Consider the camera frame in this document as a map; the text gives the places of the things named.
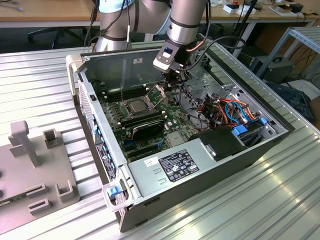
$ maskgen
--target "blue cable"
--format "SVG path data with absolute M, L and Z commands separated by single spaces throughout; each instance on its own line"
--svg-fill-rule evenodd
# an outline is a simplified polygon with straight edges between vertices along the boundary
M 236 122 L 236 124 L 238 124 L 238 125 L 239 125 L 238 120 L 237 120 L 237 119 L 235 119 L 235 118 L 233 118 L 233 117 L 231 117 L 231 116 L 230 116 L 230 114 L 229 114 L 228 104 L 230 104 L 230 103 L 231 103 L 231 102 L 228 102 L 228 103 L 225 105 L 225 113 L 226 113 L 226 115 L 227 115 L 227 117 L 228 117 L 229 119 L 231 119 L 231 120 L 235 121 L 235 122 Z
M 248 122 L 251 121 L 250 117 L 249 117 L 249 116 L 246 114 L 246 112 L 243 110 L 242 106 L 241 106 L 239 103 L 235 102 L 235 101 L 230 101 L 230 102 L 228 102 L 228 103 L 225 105 L 225 113 L 226 113 L 226 115 L 227 115 L 227 117 L 228 117 L 229 119 L 235 121 L 238 125 L 240 124 L 238 120 L 236 120 L 235 118 L 233 118 L 233 117 L 230 116 L 229 110 L 228 110 L 228 105 L 229 105 L 229 104 L 234 104 L 234 105 L 236 105 L 236 106 L 241 110 L 241 112 L 242 112 L 243 116 L 245 117 L 245 119 L 246 119 Z

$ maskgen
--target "table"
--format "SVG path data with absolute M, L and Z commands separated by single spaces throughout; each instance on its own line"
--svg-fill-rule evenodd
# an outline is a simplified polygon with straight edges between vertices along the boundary
M 144 43 L 146 46 L 163 42 Z M 89 47 L 0 55 L 0 144 L 7 117 L 26 119 L 31 136 L 62 132 L 81 200 L 0 236 L 8 239 L 319 239 L 320 132 L 223 47 L 211 50 L 294 127 L 295 132 L 254 165 L 145 224 L 120 233 L 105 205 L 101 181 L 77 117 L 65 57 Z M 228 73 L 211 71 L 225 84 Z
M 19 0 L 24 12 L 15 9 L 0 7 L 0 28 L 44 28 L 44 27 L 73 27 L 89 26 L 90 15 L 94 6 L 92 0 Z M 316 1 L 297 0 L 308 8 L 319 10 Z M 282 17 L 269 9 L 270 5 L 263 5 L 261 11 L 252 14 L 248 19 L 242 38 L 247 40 L 257 23 L 294 23 L 306 22 L 312 26 L 320 16 L 308 15 L 303 17 Z M 212 8 L 212 23 L 237 23 L 239 15 L 229 14 L 221 5 Z M 100 16 L 94 26 L 100 25 Z M 152 41 L 153 35 L 146 34 L 145 41 Z M 237 57 L 240 49 L 235 50 L 233 55 Z

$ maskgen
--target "metal rack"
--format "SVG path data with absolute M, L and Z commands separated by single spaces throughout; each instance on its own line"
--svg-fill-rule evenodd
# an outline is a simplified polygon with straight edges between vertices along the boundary
M 271 63 L 271 61 L 274 59 L 278 51 L 281 49 L 281 47 L 286 43 L 288 38 L 292 36 L 302 44 L 308 46 L 318 54 L 320 54 L 320 27 L 289 27 L 277 45 L 272 50 L 271 54 L 269 55 L 268 59 L 264 62 L 260 70 L 256 73 L 256 75 L 261 78 L 262 74 L 267 69 L 268 65 Z M 312 76 L 315 71 L 320 67 L 320 63 L 315 66 L 315 68 L 308 74 L 307 79 Z
M 156 43 L 133 46 L 152 47 Z M 62 132 L 81 200 L 6 232 L 0 240 L 61 236 L 92 240 L 319 239 L 320 132 L 222 46 L 214 44 L 210 49 L 296 130 L 253 166 L 124 233 L 101 194 L 102 183 L 67 77 L 66 56 L 92 49 L 1 54 L 0 145 L 6 144 L 10 134 L 8 116 L 13 121 L 26 119 L 32 136 L 37 130 L 56 128 Z M 231 83 L 227 72 L 214 62 L 210 64 L 211 72 L 223 84 Z M 6 220 L 0 217 L 0 223 Z

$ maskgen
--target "wooden desk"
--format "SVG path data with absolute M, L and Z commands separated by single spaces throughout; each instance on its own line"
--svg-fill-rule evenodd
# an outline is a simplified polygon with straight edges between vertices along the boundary
M 311 4 L 308 0 L 297 0 L 297 2 L 303 4 L 304 10 L 305 9 L 310 9 L 312 6 L 318 6 L 315 2 Z M 254 30 L 255 26 L 257 23 L 301 23 L 301 22 L 306 22 L 306 26 L 310 27 L 312 26 L 316 20 L 320 19 L 319 15 L 315 14 L 310 14 L 305 17 L 302 16 L 302 14 L 295 15 L 295 16 L 280 16 L 279 14 L 275 13 L 271 9 L 269 9 L 271 5 L 262 5 L 262 10 L 261 11 L 256 11 L 255 14 L 251 14 L 247 20 L 247 27 L 245 31 L 243 32 L 241 38 L 244 39 L 245 41 L 248 40 L 249 36 L 251 35 L 252 31 Z M 316 7 L 313 9 L 313 11 L 316 11 L 319 9 L 320 12 L 320 7 Z M 223 10 L 223 6 L 218 5 L 215 7 L 212 7 L 211 11 L 211 20 L 212 23 L 236 23 L 239 19 L 239 14 L 237 13 L 228 13 Z M 202 22 L 204 23 L 206 19 L 206 15 L 203 14 L 202 16 Z M 294 46 L 292 46 L 288 52 L 286 52 L 286 56 L 289 55 L 294 49 Z M 238 57 L 240 54 L 241 49 L 236 49 L 233 52 L 233 55 L 235 57 Z
M 88 26 L 94 7 L 92 0 L 18 1 L 24 11 L 0 6 L 0 28 Z
M 71 27 L 88 26 L 90 15 L 94 6 L 92 0 L 18 0 L 20 7 L 24 11 L 5 8 L 0 6 L 0 28 L 28 28 L 28 27 Z M 319 9 L 317 0 L 297 0 L 312 10 Z M 282 17 L 269 9 L 270 5 L 263 5 L 261 11 L 252 14 L 248 19 L 242 38 L 247 40 L 257 23 L 294 23 L 307 22 L 307 26 L 312 26 L 320 16 L 308 15 L 304 19 L 302 16 Z M 212 7 L 212 23 L 236 23 L 239 19 L 237 13 L 229 14 L 223 10 L 221 5 Z M 97 17 L 95 26 L 100 25 L 100 18 Z M 146 34 L 146 41 L 153 36 Z M 235 50 L 233 55 L 238 56 L 240 50 Z

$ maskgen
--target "chip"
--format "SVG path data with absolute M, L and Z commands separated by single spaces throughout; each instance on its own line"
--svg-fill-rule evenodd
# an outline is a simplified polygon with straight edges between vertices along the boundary
M 172 147 L 178 146 L 180 144 L 185 143 L 185 140 L 182 138 L 182 136 L 179 134 L 179 132 L 175 131 L 172 133 L 169 133 L 166 136 L 166 139 L 170 143 Z
M 129 104 L 130 111 L 133 113 L 143 112 L 147 109 L 147 105 L 142 100 L 135 100 L 130 102 Z

